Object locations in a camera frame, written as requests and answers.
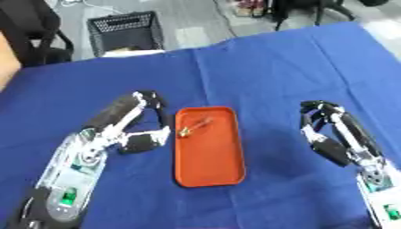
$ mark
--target table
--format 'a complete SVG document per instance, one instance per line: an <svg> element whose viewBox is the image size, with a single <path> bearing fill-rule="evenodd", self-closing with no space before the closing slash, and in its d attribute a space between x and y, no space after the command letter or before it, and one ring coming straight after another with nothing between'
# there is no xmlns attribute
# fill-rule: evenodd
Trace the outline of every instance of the table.
<svg viewBox="0 0 401 229"><path fill-rule="evenodd" d="M187 106L236 111L245 180L180 187L172 138L148 153L112 154L83 228L361 228L368 217L354 168L336 167L309 149L298 130L299 103L345 106L399 165L400 73L395 57L353 22L26 69L0 94L0 222L69 132L114 98L155 89L171 115Z"/></svg>

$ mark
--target office chair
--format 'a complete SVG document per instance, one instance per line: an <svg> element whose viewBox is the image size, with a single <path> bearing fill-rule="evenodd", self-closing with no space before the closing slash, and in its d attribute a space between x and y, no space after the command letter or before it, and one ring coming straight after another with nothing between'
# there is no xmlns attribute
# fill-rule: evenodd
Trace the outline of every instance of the office chair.
<svg viewBox="0 0 401 229"><path fill-rule="evenodd" d="M60 18L44 0L0 0L0 30L23 66L72 61L73 43L60 30ZM51 47L55 36L65 48Z"/></svg>
<svg viewBox="0 0 401 229"><path fill-rule="evenodd" d="M316 9L315 25L320 25L325 9L331 9L343 14L349 21L353 21L353 14L343 6L344 0L278 0L275 1L273 20L277 22L276 31L280 30L281 24L288 18L293 9Z"/></svg>

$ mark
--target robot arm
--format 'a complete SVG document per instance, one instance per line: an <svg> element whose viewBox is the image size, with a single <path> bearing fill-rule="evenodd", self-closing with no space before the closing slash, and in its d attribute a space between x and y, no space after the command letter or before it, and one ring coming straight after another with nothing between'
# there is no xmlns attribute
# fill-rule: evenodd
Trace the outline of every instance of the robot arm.
<svg viewBox="0 0 401 229"><path fill-rule="evenodd" d="M170 133L163 113L165 102L154 91L137 91L118 98L78 133L57 148L45 172L10 218L6 229L75 229L86 214L107 161L107 149L138 153L164 146ZM145 108L158 114L160 129L125 132Z"/></svg>
<svg viewBox="0 0 401 229"><path fill-rule="evenodd" d="M373 223L401 228L401 173L374 139L337 104L317 100L302 102L301 107L301 132L311 148L337 165L356 165L356 181ZM339 141L319 133L327 123Z"/></svg>

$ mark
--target orange tray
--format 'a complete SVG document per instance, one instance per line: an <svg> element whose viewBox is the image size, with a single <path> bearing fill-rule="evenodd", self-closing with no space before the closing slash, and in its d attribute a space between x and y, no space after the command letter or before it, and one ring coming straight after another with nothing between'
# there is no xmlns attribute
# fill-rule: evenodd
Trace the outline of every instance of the orange tray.
<svg viewBox="0 0 401 229"><path fill-rule="evenodd" d="M206 123L181 137L184 127ZM245 177L235 112L225 106L180 110L175 116L175 179L185 187L237 184Z"/></svg>

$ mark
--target black cable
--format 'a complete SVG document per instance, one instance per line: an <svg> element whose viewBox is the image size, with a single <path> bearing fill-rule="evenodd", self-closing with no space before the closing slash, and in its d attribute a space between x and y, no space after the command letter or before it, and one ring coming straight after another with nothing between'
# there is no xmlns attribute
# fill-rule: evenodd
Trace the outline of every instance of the black cable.
<svg viewBox="0 0 401 229"><path fill-rule="evenodd" d="M236 35L236 33L234 32L233 26L231 25L230 20L226 17L226 15L225 15L225 14L223 13L223 11L221 10L220 5L218 4L218 0L212 0L212 1L213 1L213 3L215 4L216 11L217 11L218 14L224 19L228 31L231 33L231 35L232 35L234 38L237 38L238 35Z"/></svg>

